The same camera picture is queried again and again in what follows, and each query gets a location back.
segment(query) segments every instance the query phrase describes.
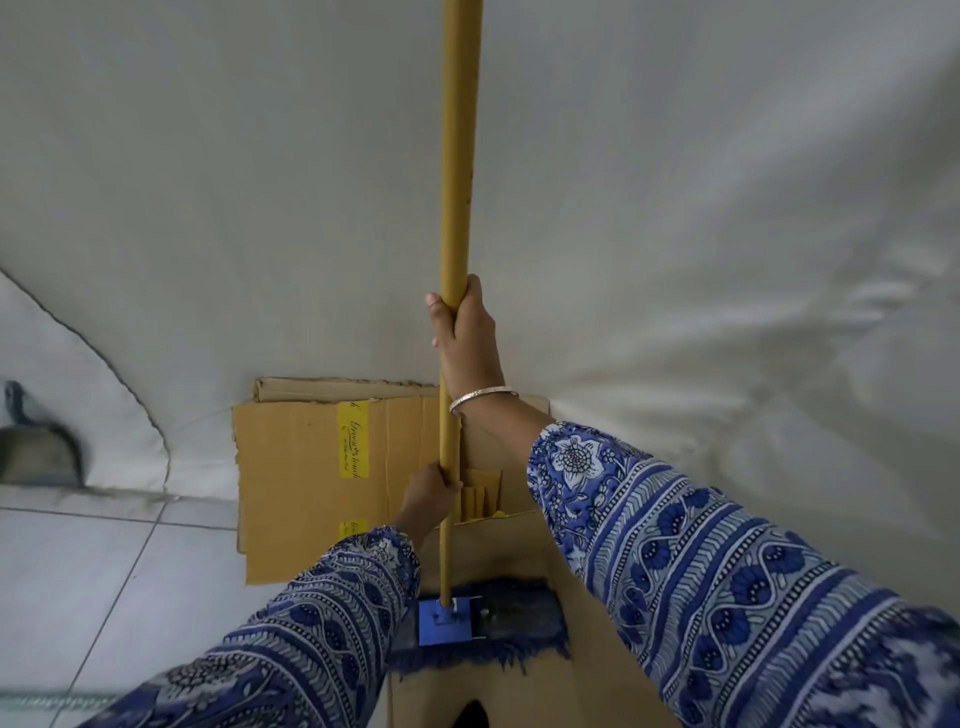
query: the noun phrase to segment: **wooden pole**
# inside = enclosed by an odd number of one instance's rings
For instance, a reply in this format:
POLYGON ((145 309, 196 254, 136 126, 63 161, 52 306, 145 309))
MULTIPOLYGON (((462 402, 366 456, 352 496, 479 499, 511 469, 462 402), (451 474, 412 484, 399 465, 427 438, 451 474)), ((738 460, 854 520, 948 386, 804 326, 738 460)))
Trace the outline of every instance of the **wooden pole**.
MULTIPOLYGON (((483 0, 444 0, 443 191, 440 218, 440 295, 454 311, 467 290, 473 135, 480 79, 483 0)), ((440 466, 460 480, 460 420, 449 413, 450 395, 440 383, 440 466)), ((440 525, 440 602, 450 606, 450 540, 453 520, 440 525)))

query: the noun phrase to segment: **white sheet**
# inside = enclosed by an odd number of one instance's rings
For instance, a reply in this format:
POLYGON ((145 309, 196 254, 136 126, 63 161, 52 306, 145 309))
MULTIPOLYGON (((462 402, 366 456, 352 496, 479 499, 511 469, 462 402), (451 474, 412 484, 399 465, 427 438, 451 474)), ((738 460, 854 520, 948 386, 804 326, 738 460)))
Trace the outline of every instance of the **white sheet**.
MULTIPOLYGON (((167 448, 147 410, 107 362, 0 273, 0 381, 19 381, 37 407, 74 433, 86 485, 162 491, 167 448)), ((0 424, 10 421, 0 412, 0 424)))
MULTIPOLYGON (((0 27, 0 260, 146 403, 172 489, 234 495, 254 376, 435 378, 435 2, 0 27)), ((491 0, 471 252, 514 385, 945 605, 958 38, 955 0, 491 0)))

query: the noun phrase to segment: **yellow tape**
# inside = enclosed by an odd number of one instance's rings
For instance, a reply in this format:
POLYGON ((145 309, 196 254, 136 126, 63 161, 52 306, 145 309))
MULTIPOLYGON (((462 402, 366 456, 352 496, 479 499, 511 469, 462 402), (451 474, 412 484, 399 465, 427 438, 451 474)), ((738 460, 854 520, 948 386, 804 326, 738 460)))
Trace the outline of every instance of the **yellow tape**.
POLYGON ((370 404, 342 401, 337 404, 340 437, 340 477, 370 477, 370 404))
POLYGON ((340 524, 340 527, 337 529, 340 536, 339 538, 345 539, 347 536, 352 536, 354 533, 366 533, 369 531, 367 528, 367 519, 360 519, 358 521, 344 521, 340 524))

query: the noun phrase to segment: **floral print fabric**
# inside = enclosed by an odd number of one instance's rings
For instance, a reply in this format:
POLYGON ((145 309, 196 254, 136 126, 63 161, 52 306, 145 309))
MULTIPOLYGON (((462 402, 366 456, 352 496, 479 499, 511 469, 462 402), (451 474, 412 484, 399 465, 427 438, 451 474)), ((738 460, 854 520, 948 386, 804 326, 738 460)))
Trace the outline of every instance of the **floral print fabric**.
POLYGON ((203 657, 83 724, 127 728, 364 726, 420 562, 385 526, 344 539, 203 657))
MULTIPOLYGON (((685 725, 960 725, 960 628, 943 613, 595 429, 549 426, 528 475, 567 563, 685 725)), ((406 536, 351 536, 84 726, 364 726, 419 583, 406 536)))
POLYGON ((960 724, 960 628, 589 427, 530 489, 567 563, 688 726, 960 724))

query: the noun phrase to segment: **blue mop head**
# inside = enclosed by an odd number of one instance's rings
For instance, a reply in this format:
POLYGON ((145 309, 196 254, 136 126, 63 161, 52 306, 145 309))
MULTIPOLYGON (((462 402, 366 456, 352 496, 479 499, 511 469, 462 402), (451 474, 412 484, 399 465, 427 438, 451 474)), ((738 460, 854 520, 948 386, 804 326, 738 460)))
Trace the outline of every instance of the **blue mop head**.
POLYGON ((564 612, 545 579, 501 577, 464 584, 453 596, 459 608, 468 605, 470 629, 458 620, 450 641, 430 643, 445 638, 421 623, 440 611, 438 596, 424 595, 397 629, 387 661, 391 671, 403 676, 464 662, 498 662, 501 667, 516 663, 523 669, 524 660, 545 649, 570 658, 564 612))

